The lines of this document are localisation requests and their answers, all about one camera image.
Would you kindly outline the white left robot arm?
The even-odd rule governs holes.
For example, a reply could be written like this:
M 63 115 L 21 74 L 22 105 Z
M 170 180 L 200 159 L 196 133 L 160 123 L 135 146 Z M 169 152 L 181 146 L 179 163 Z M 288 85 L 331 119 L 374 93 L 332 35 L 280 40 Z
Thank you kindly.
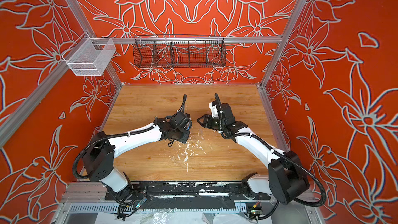
M 139 129 L 129 132 L 105 135 L 100 133 L 79 154 L 77 161 L 82 161 L 91 182 L 101 182 L 113 192 L 119 193 L 129 186 L 127 176 L 114 167 L 114 160 L 120 155 L 140 146 L 168 140 L 186 143 L 190 135 L 192 120 L 190 115 L 177 112 L 172 116 L 155 119 Z

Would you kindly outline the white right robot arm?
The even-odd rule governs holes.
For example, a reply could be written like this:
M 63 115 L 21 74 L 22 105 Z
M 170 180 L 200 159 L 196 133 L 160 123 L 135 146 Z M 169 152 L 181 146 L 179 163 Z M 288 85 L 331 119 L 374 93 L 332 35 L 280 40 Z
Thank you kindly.
M 246 148 L 267 168 L 268 176 L 254 174 L 245 179 L 253 193 L 272 195 L 287 205 L 309 188 L 306 173 L 300 169 L 301 162 L 293 151 L 284 152 L 255 135 L 245 123 L 235 120 L 229 104 L 218 107 L 213 101 L 209 108 L 211 114 L 198 118 L 198 123 Z

